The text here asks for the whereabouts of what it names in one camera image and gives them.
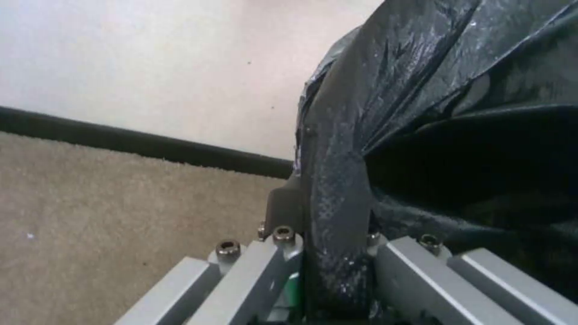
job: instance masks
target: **white wall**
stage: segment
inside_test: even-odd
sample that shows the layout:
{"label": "white wall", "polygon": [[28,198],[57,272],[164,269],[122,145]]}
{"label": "white wall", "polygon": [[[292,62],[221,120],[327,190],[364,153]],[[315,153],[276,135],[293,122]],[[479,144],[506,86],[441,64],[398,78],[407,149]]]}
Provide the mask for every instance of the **white wall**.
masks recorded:
{"label": "white wall", "polygon": [[303,83],[380,2],[0,1],[0,105],[292,159]]}

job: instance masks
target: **black plastic bag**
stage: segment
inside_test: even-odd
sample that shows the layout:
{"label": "black plastic bag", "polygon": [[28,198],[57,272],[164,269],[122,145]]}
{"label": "black plastic bag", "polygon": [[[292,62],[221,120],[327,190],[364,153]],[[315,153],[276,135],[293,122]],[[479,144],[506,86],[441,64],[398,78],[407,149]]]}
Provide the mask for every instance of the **black plastic bag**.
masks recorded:
{"label": "black plastic bag", "polygon": [[370,219],[577,300],[577,8],[386,0],[330,51],[297,130],[309,319],[368,317]]}

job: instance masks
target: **bolt head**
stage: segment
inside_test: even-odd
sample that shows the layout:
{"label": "bolt head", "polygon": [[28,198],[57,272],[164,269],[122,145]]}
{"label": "bolt head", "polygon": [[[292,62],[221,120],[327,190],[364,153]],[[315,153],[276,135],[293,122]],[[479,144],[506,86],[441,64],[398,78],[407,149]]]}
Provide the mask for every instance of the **bolt head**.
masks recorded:
{"label": "bolt head", "polygon": [[215,253],[220,261],[235,261],[241,255],[241,245],[234,239],[225,239],[217,244]]}
{"label": "bolt head", "polygon": [[442,249],[442,242],[434,235],[424,234],[417,242],[436,256],[439,255]]}
{"label": "bolt head", "polygon": [[261,223],[259,224],[259,227],[257,228],[257,237],[259,238],[260,241],[265,240],[265,222],[264,221],[261,221]]}
{"label": "bolt head", "polygon": [[293,245],[295,243],[295,231],[289,226],[278,226],[273,230],[273,242],[278,245]]}

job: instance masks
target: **black baseboard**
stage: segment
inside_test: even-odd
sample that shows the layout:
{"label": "black baseboard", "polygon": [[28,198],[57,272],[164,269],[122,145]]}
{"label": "black baseboard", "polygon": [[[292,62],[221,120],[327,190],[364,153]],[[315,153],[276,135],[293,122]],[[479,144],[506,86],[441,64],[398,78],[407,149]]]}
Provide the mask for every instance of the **black baseboard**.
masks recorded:
{"label": "black baseboard", "polygon": [[276,178],[292,170],[288,160],[1,106],[0,131]]}

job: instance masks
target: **beige carpet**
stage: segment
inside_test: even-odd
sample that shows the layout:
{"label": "beige carpet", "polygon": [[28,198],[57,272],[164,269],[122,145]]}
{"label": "beige carpet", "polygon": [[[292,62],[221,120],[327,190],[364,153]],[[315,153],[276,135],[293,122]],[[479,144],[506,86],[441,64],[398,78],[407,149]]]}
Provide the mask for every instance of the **beige carpet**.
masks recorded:
{"label": "beige carpet", "polygon": [[184,256],[254,239],[282,184],[0,133],[0,323],[112,324]]}

